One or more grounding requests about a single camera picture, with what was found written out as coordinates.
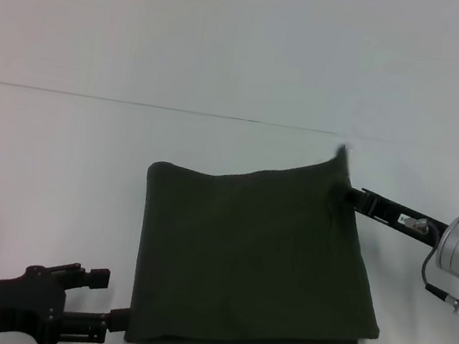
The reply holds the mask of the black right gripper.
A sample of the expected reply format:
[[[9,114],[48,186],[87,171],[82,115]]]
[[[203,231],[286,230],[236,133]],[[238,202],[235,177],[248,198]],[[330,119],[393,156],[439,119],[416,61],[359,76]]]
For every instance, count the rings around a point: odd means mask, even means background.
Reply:
[[[429,247],[437,245],[437,240],[434,239],[432,233],[427,232],[424,234],[423,232],[418,232],[417,230],[408,228],[404,224],[405,219],[413,218],[415,220],[428,220],[435,225],[440,236],[443,235],[447,229],[446,223],[409,209],[402,204],[395,203],[392,200],[389,200],[370,190],[349,188],[342,195],[342,200],[351,205],[356,212],[380,222],[391,229],[395,229],[401,234],[420,241]]]

